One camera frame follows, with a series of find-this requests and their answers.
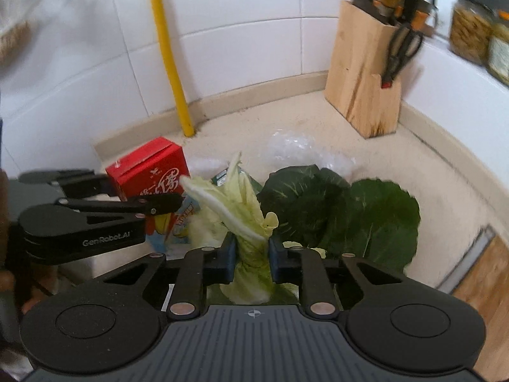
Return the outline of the large dark green leaf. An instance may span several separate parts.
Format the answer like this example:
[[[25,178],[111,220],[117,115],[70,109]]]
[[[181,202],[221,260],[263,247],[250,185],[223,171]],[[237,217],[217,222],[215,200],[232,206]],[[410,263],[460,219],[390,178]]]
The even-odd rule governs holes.
[[[364,179],[344,190],[320,242],[330,258],[352,253],[402,272],[417,253],[418,201],[392,181]]]

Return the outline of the black kitchen scissors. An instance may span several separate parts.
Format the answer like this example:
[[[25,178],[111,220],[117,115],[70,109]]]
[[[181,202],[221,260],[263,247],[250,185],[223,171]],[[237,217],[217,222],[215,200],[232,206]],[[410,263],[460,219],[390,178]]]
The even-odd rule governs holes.
[[[423,33],[414,29],[411,23],[402,23],[398,26],[389,41],[387,61],[381,74],[382,89],[393,86],[394,80],[418,53],[423,41]]]

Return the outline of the dark green leafy vegetable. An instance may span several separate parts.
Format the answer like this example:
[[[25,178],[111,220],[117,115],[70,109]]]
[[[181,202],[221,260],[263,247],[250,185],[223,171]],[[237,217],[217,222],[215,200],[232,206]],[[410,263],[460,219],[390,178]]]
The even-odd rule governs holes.
[[[263,214],[277,215],[274,234],[283,242],[316,247],[324,236],[331,211],[350,183],[328,168],[287,166],[269,175],[258,193]]]

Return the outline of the pale napa cabbage leaf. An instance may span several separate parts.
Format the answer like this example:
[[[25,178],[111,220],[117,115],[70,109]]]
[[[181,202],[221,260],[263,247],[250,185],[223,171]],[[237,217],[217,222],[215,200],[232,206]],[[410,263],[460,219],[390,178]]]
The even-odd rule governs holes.
[[[227,285],[209,286],[208,301],[214,304],[295,304],[298,287],[277,285],[272,280],[268,240],[279,226],[273,212],[263,214],[250,179],[239,168],[241,153],[229,162],[224,182],[217,186],[200,177],[182,176],[185,193],[196,200],[199,211],[189,222],[192,248],[220,247],[233,233],[237,240],[234,279]]]

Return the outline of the red paper carton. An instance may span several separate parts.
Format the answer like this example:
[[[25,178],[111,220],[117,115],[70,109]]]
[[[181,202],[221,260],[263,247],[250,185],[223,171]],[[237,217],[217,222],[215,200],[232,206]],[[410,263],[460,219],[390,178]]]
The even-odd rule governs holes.
[[[183,148],[162,136],[122,156],[105,170],[122,200],[171,192],[182,194],[179,178],[190,174]]]

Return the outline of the wooden knife block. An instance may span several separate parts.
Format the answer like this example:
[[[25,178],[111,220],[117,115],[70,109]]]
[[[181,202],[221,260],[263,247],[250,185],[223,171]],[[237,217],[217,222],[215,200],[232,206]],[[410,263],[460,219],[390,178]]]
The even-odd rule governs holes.
[[[352,3],[340,3],[324,96],[365,139],[389,135],[398,126],[401,79],[381,87],[395,31]]]

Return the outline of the glass jar of beans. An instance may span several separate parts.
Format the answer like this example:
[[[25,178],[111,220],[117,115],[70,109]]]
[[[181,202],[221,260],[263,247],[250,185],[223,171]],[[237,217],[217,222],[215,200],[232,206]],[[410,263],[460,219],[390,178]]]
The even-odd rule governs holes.
[[[493,31],[493,11],[476,0],[457,0],[450,26],[450,50],[477,65],[484,65]]]

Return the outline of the clear plastic bag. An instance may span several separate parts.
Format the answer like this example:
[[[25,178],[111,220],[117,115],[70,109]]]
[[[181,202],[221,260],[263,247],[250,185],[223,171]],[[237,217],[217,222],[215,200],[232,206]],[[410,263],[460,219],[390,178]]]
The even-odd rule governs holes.
[[[352,175],[357,168],[355,159],[319,146],[310,135],[300,135],[292,131],[278,130],[273,133],[262,155],[277,168],[317,165],[345,178]]]
[[[221,174],[228,168],[229,163],[225,159],[190,157],[187,160],[188,170],[192,178],[200,177],[204,180],[212,180],[217,174]]]

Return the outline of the yellow gas pipe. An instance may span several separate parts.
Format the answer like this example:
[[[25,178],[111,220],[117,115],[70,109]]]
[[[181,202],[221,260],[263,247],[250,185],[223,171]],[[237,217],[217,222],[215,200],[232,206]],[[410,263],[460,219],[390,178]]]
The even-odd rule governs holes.
[[[158,36],[160,55],[169,85],[172,89],[179,124],[184,136],[192,137],[195,135],[195,128],[192,123],[188,103],[185,99],[184,89],[178,75],[178,68],[172,52],[171,37],[168,31],[164,3],[163,0],[150,0],[150,3]]]

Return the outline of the wooden cutting board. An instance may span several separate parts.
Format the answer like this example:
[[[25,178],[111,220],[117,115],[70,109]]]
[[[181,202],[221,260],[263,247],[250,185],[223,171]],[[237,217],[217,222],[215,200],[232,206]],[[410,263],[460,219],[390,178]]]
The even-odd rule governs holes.
[[[508,246],[495,236],[454,291],[455,297],[478,310],[487,335],[475,364],[487,381],[507,381]]]

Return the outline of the colourful snack wrapper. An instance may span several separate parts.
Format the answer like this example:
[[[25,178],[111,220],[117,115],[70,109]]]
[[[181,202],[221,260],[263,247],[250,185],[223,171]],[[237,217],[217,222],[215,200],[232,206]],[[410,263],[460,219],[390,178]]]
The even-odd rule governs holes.
[[[156,253],[165,253],[167,259],[183,258],[191,249],[190,217],[199,211],[196,200],[183,194],[180,208],[173,213],[151,216],[146,223],[147,241]]]

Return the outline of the glass jar orange lid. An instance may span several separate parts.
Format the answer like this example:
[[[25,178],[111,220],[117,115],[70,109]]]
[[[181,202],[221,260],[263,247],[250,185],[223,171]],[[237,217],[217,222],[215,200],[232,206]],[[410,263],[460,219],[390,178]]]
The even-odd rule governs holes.
[[[487,70],[504,85],[509,82],[509,29],[508,12],[498,10],[492,27],[488,47]]]

